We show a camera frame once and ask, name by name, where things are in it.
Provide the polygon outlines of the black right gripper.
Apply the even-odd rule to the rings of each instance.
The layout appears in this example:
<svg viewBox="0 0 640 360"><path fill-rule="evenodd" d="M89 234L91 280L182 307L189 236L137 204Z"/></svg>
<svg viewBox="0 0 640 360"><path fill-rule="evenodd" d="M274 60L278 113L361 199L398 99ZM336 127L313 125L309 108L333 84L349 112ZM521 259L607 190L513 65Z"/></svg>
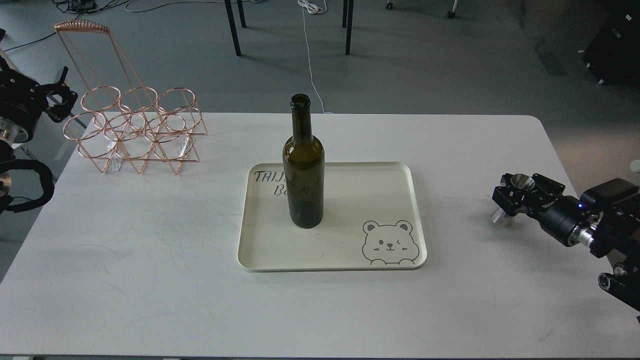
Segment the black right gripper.
<svg viewBox="0 0 640 360"><path fill-rule="evenodd" d="M494 188L492 200L510 217L526 204L528 194L533 201L555 201L540 209L530 207L526 215L563 246L583 244L589 248L601 215L574 196L563 196L565 189L564 184L539 173L532 177L505 173Z"/></svg>

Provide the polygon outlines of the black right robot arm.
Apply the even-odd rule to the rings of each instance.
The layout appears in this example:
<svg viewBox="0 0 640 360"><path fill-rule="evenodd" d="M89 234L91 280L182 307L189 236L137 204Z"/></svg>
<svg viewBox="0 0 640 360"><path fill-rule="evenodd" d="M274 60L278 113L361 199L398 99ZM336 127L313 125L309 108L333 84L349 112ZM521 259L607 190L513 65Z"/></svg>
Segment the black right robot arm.
<svg viewBox="0 0 640 360"><path fill-rule="evenodd" d="M599 287L638 310L639 187L613 178L579 198L564 194L565 189L539 173L505 173L493 191L497 208L492 223L510 227L518 214L524 214L563 246L583 244L595 258L607 258L612 270L599 274Z"/></svg>

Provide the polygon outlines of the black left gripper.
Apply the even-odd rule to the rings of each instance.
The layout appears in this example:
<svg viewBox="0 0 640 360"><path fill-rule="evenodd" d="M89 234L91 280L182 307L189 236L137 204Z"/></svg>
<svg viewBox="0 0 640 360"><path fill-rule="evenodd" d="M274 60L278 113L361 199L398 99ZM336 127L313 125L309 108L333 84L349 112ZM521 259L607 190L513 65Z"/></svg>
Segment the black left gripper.
<svg viewBox="0 0 640 360"><path fill-rule="evenodd" d="M43 112L54 123L66 120L73 111L78 94L66 84L68 66L63 66L57 82L41 86L36 80L11 68L6 59L0 59L0 116L16 125L13 143L29 142L34 137L37 123ZM48 106L47 98L60 102Z"/></svg>

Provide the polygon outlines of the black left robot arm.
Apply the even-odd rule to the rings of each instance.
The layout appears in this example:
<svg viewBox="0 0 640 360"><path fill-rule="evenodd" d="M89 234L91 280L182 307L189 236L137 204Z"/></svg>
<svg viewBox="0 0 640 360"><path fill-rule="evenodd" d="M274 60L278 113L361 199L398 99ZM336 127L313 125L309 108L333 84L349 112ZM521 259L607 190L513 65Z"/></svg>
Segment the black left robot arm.
<svg viewBox="0 0 640 360"><path fill-rule="evenodd" d="M34 138L38 121L46 114L54 123L70 117L78 94L66 84L69 69L64 66L56 82L39 84L1 59L0 129L1 129L1 198L9 198L10 174L13 170L31 170L39 175L43 194L37 204L53 196L53 174L37 160L22 161L14 155L14 145Z"/></svg>

